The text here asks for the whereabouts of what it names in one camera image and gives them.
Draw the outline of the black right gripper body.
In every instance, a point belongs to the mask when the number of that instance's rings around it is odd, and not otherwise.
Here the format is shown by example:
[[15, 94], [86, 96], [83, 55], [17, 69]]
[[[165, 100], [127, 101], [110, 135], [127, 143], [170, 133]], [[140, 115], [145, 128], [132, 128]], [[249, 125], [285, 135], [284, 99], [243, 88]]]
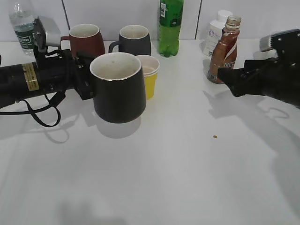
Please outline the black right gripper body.
[[217, 76], [235, 97], [268, 96], [286, 103], [300, 102], [300, 56], [282, 55], [246, 60], [239, 69], [219, 68]]

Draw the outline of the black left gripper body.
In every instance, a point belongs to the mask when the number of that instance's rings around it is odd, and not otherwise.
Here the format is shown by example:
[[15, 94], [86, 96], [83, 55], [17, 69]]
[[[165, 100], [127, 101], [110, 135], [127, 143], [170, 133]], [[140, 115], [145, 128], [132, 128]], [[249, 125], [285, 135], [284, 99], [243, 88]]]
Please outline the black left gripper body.
[[95, 95], [90, 64], [95, 56], [79, 51], [73, 57], [69, 49], [37, 51], [39, 93], [50, 94], [74, 89], [82, 100]]

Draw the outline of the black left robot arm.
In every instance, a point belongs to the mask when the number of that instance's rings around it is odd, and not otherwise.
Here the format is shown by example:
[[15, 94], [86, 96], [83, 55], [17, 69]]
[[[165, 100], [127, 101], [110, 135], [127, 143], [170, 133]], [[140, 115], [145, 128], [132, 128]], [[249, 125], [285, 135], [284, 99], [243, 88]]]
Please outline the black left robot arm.
[[74, 89], [82, 100], [93, 98], [90, 64], [94, 55], [80, 51], [73, 57], [69, 49], [35, 50], [34, 54], [35, 62], [1, 67], [1, 107], [50, 93], [57, 93], [53, 102], [60, 103], [62, 94], [69, 89]]

